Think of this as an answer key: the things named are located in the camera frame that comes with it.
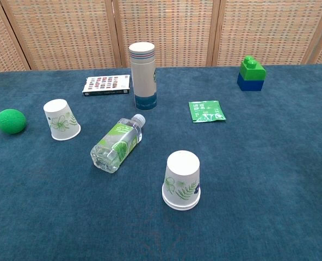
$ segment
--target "clear plastic bottle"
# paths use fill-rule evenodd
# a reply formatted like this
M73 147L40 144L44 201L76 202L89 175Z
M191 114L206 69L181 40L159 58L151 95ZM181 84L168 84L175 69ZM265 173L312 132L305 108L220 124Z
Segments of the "clear plastic bottle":
M99 169L114 173L132 149L141 141L145 118L141 114L130 120L122 118L91 150L91 158Z

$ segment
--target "upside-down paper cup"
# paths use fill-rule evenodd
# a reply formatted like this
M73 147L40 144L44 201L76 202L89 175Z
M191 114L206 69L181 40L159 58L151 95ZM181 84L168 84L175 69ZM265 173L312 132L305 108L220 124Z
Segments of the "upside-down paper cup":
M200 196L199 158L190 151L176 151L169 155L162 185L165 203L176 210L188 210L196 206Z
M81 126L75 119L66 100L56 99L44 105L51 136L55 140L68 140L79 134Z

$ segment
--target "green packet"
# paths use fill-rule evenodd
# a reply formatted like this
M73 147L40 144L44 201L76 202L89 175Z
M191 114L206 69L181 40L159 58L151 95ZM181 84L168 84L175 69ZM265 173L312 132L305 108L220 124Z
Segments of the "green packet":
M193 123L225 121L219 101L189 102Z

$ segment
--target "green ball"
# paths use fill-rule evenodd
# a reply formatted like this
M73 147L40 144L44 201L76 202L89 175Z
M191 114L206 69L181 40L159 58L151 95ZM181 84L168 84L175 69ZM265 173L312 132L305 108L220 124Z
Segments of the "green ball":
M0 112L0 130L8 134L22 131L26 126L26 117L19 110L7 109Z

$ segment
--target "stacked building blocks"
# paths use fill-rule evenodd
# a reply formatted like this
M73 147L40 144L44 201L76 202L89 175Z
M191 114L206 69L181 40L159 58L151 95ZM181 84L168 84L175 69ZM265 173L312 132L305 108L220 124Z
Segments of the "stacked building blocks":
M254 57L247 55L241 63L237 84L242 91L261 91L266 70Z

